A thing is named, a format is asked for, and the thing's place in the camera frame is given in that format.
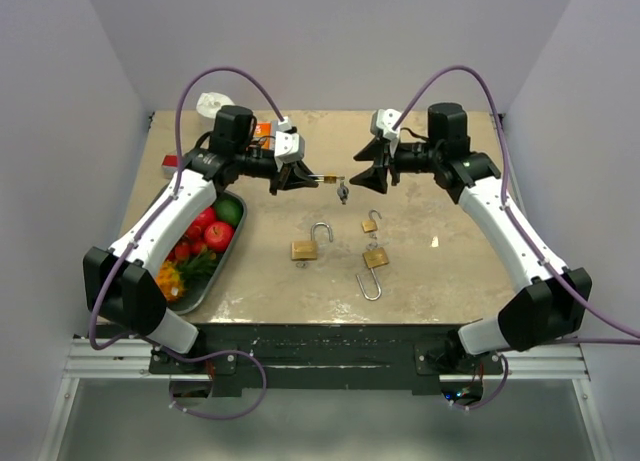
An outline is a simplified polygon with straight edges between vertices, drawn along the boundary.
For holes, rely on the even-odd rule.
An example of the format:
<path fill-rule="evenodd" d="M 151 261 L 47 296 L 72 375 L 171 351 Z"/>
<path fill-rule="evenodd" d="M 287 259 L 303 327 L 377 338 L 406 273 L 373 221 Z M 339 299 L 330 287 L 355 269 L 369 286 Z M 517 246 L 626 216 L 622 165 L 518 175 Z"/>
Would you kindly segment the small long-shackle brass padlock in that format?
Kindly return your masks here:
<path fill-rule="evenodd" d="M 310 175 L 310 178 L 324 184 L 343 184 L 345 180 L 344 176 L 335 174 L 314 174 Z"/>

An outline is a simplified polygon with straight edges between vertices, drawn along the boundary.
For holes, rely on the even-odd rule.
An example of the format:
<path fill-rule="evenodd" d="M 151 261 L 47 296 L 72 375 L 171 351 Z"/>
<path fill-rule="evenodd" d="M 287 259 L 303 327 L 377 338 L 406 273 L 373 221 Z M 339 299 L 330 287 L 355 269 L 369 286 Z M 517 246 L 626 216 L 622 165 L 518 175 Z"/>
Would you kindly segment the keys with grey fob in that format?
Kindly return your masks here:
<path fill-rule="evenodd" d="M 349 189 L 348 187 L 345 185 L 345 183 L 343 181 L 341 181 L 336 189 L 336 193 L 339 197 L 340 202 L 343 205 L 347 204 L 348 201 L 348 197 L 349 197 Z"/>

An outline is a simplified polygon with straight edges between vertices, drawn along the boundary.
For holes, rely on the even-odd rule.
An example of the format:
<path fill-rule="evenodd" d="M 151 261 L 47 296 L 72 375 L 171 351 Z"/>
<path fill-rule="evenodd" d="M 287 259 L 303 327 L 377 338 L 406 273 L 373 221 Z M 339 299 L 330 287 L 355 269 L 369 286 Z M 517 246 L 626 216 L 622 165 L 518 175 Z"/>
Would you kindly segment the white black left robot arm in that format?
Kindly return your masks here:
<path fill-rule="evenodd" d="M 104 318 L 172 350 L 185 373 L 200 371 L 207 349 L 199 331 L 173 312 L 155 278 L 187 228 L 241 176 L 263 178 L 276 194 L 318 183 L 304 164 L 305 144 L 288 117 L 273 123 L 271 146 L 254 141 L 257 119 L 244 107 L 227 105 L 212 130 L 198 139 L 140 220 L 107 249 L 91 248 L 83 259 L 87 307 Z"/>

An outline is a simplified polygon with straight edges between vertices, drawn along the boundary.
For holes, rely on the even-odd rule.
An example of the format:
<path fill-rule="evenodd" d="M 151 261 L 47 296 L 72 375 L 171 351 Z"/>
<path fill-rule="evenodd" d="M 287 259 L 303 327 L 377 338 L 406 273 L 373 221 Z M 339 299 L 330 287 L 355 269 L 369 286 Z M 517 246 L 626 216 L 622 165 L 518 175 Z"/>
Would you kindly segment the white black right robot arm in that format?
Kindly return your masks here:
<path fill-rule="evenodd" d="M 504 175 L 491 158 L 471 148 L 466 111 L 458 103 L 436 103 L 427 110 L 427 134 L 400 139 L 401 114 L 379 109 L 371 118 L 372 140 L 355 155 L 367 170 L 353 185 L 384 194 L 403 173 L 431 173 L 480 228 L 506 268 L 514 297 L 493 317 L 462 326 L 445 350 L 448 367 L 469 373 L 481 354 L 502 349 L 525 351 L 577 331 L 592 280 L 583 268 L 571 269 L 548 248 L 527 219 L 501 192 Z"/>

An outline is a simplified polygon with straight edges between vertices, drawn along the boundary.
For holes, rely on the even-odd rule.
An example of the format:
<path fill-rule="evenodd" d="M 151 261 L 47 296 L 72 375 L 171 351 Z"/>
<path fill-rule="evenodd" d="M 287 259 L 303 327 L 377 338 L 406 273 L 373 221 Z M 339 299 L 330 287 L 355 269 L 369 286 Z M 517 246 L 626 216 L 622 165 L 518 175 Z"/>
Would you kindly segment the orange box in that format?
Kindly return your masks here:
<path fill-rule="evenodd" d="M 277 132 L 277 122 L 259 122 L 256 125 L 251 144 L 273 151 Z"/>

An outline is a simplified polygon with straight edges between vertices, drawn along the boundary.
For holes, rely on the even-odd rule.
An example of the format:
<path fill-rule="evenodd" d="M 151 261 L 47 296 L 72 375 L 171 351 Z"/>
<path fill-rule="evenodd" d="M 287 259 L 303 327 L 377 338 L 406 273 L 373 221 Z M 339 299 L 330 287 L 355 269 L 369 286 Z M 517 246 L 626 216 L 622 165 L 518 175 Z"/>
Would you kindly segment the large brass padlock open shackle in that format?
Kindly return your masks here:
<path fill-rule="evenodd" d="M 309 232 L 309 238 L 291 242 L 291 260 L 292 261 L 313 261 L 318 258 L 318 243 L 316 240 L 316 231 L 323 228 L 327 231 L 328 240 L 334 240 L 332 227 L 326 222 L 314 223 Z"/>

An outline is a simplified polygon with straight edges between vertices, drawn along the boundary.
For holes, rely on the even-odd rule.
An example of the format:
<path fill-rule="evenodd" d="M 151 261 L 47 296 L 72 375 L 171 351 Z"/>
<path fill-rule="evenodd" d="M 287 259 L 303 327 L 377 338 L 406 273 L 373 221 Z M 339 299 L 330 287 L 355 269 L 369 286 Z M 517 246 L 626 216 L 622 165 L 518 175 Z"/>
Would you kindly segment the green fruit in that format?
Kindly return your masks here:
<path fill-rule="evenodd" d="M 243 217 L 243 207 L 234 199 L 221 199 L 214 203 L 217 219 L 236 228 Z"/>

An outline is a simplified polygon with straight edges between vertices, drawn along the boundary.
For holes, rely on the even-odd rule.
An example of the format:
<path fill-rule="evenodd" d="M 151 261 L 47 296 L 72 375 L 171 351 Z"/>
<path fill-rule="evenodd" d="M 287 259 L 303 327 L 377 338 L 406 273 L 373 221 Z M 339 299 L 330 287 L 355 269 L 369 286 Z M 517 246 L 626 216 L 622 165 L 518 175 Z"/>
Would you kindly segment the red tomato fruit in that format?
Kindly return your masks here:
<path fill-rule="evenodd" d="M 205 230 L 217 220 L 216 212 L 212 207 L 207 207 L 190 223 L 185 231 L 189 240 L 196 240 L 202 236 Z"/>

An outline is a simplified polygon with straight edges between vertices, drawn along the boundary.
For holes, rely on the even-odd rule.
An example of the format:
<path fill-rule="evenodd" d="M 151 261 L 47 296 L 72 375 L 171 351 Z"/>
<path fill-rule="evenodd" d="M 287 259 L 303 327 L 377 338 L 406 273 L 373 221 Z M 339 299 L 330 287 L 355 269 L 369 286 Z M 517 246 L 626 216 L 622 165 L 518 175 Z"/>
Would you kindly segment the red apple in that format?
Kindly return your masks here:
<path fill-rule="evenodd" d="M 234 228 L 223 221 L 215 221 L 209 225 L 203 233 L 205 245 L 216 253 L 223 253 L 229 247 L 233 239 Z"/>

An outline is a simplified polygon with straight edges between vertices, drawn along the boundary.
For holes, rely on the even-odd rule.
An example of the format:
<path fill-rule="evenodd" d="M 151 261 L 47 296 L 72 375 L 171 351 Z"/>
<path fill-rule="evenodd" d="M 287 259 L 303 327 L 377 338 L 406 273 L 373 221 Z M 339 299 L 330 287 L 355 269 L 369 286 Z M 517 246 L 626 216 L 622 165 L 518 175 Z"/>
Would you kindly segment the white tissue roll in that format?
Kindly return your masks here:
<path fill-rule="evenodd" d="M 234 105 L 234 101 L 225 94 L 204 92 L 198 98 L 196 111 L 203 119 L 214 119 L 223 107 Z"/>

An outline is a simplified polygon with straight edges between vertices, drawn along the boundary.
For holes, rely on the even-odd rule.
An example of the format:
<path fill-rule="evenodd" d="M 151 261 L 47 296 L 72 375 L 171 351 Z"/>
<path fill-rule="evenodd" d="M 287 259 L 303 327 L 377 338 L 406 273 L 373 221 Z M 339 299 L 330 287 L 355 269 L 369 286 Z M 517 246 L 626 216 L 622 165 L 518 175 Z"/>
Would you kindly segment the red small box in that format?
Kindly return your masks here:
<path fill-rule="evenodd" d="M 178 170 L 178 157 L 175 154 L 165 155 L 161 162 L 163 176 L 170 179 Z"/>

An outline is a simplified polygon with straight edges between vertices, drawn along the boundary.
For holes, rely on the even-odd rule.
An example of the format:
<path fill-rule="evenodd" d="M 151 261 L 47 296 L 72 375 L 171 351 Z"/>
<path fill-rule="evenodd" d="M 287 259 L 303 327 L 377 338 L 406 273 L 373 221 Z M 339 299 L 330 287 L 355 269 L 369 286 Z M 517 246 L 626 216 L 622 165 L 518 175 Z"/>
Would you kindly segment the grey metal tray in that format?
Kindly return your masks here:
<path fill-rule="evenodd" d="M 206 295 L 220 275 L 224 263 L 228 260 L 246 218 L 246 205 L 239 196 L 233 193 L 224 193 L 216 201 L 221 199 L 234 199 L 243 207 L 242 220 L 234 228 L 235 233 L 227 250 L 223 253 L 216 253 L 205 245 L 203 235 L 196 240 L 189 240 L 184 232 L 164 260 L 172 261 L 177 265 L 185 283 L 184 296 L 177 302 L 168 303 L 169 308 L 179 315 L 195 311 L 204 302 Z"/>

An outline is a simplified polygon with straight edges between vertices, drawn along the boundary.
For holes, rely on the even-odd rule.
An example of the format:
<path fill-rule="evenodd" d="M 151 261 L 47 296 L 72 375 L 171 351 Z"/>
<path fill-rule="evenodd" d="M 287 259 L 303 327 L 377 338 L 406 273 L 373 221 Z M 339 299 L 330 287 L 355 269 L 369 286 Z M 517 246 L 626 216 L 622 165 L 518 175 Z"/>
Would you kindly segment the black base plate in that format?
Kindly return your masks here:
<path fill-rule="evenodd" d="M 459 325 L 206 323 L 187 354 L 151 347 L 154 375 L 212 378 L 217 396 L 245 389 L 390 390 L 414 395 L 441 392 L 444 375 L 470 376 L 503 369 L 490 357 L 543 344 L 538 336 L 467 353 Z"/>

